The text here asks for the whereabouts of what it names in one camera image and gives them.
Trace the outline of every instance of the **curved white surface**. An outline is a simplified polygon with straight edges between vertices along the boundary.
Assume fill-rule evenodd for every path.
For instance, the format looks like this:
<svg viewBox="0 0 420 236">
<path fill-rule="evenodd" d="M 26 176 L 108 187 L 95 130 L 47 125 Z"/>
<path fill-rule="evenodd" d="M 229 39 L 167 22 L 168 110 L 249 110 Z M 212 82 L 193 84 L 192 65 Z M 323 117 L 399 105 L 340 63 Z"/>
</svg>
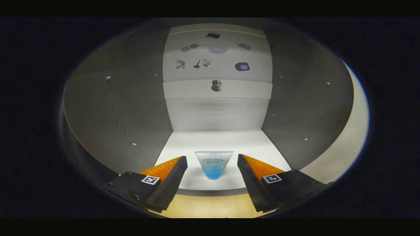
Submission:
<svg viewBox="0 0 420 236">
<path fill-rule="evenodd" d="M 179 98 L 271 98 L 272 83 L 222 80 L 222 91 L 211 90 L 211 79 L 172 81 L 163 83 L 165 99 Z"/>
<path fill-rule="evenodd" d="M 197 151 L 233 150 L 234 153 L 220 179 L 212 181 L 204 174 Z M 180 189 L 228 190 L 245 188 L 238 168 L 238 154 L 251 156 L 284 171 L 291 170 L 284 157 L 265 133 L 259 130 L 240 131 L 174 131 L 155 165 L 179 156 L 186 156 L 188 168 Z"/>
<path fill-rule="evenodd" d="M 321 156 L 300 170 L 325 184 L 336 181 L 351 167 L 365 144 L 369 129 L 369 107 L 365 91 L 351 68 L 343 63 L 349 70 L 354 89 L 349 120 L 334 143 Z"/>
</svg>

